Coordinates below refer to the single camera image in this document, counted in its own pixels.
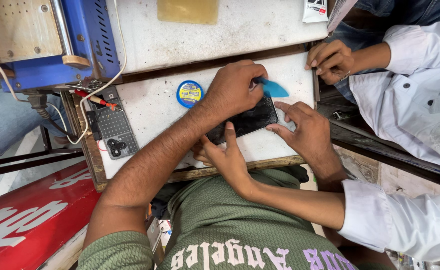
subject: white shirt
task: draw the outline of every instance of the white shirt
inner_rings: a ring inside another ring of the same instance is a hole
[[[385,248],[421,261],[440,261],[440,195],[414,199],[386,195],[382,187],[343,180],[345,219],[338,233],[369,249]]]
[[[383,41],[389,71],[349,77],[360,113],[378,137],[440,165],[440,22],[396,25]]]

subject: hand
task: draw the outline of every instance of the hand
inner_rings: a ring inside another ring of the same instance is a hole
[[[247,164],[238,148],[234,124],[225,124],[225,139],[227,148],[220,148],[203,135],[198,144],[192,148],[193,158],[204,165],[216,167],[225,181],[242,198],[248,199],[252,194],[255,181],[247,171]]]
[[[319,43],[310,49],[305,69],[317,67],[316,74],[326,84],[332,85],[345,77],[354,65],[352,50],[336,39],[331,43]]]
[[[199,105],[210,109],[221,121],[245,112],[255,107],[263,96],[263,84],[249,89],[255,77],[268,78],[263,65],[252,60],[230,63],[218,70]]]
[[[288,105],[276,101],[275,107],[285,113],[285,122],[295,122],[295,131],[280,124],[270,124],[266,129],[280,136],[308,163],[319,180],[319,190],[341,192],[339,181],[347,175],[331,144],[329,120],[303,102]]]

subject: blue plastic pry tool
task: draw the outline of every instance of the blue plastic pry tool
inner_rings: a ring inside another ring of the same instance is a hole
[[[253,78],[256,84],[263,84],[263,94],[268,98],[285,98],[288,97],[287,90],[281,87],[278,83],[274,83],[262,77]]]

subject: blue jeans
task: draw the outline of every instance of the blue jeans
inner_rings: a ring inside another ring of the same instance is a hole
[[[357,51],[382,42],[385,31],[394,25],[419,25],[428,26],[440,22],[440,0],[359,0],[355,8],[370,12],[378,17],[387,17],[386,29],[356,29],[340,22],[327,39],[327,42],[341,40],[351,50]],[[355,74],[364,74],[383,71],[362,70]],[[349,101],[357,104],[350,90],[348,80],[335,83],[334,86]]]
[[[27,100],[26,95],[17,94],[17,96],[21,100]],[[70,125],[61,98],[48,95],[47,101],[53,103],[60,110],[65,125],[67,125],[67,131],[70,132]],[[57,111],[50,105],[47,107],[47,111],[52,120],[63,128],[62,120],[60,120]],[[39,125],[45,126],[53,136],[65,136],[47,120],[43,119],[36,110],[32,109],[30,103],[16,101],[12,94],[4,93],[0,89],[0,156]]]

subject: red sign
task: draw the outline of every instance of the red sign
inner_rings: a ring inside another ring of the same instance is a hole
[[[37,269],[89,222],[99,197],[85,161],[0,196],[0,269]]]

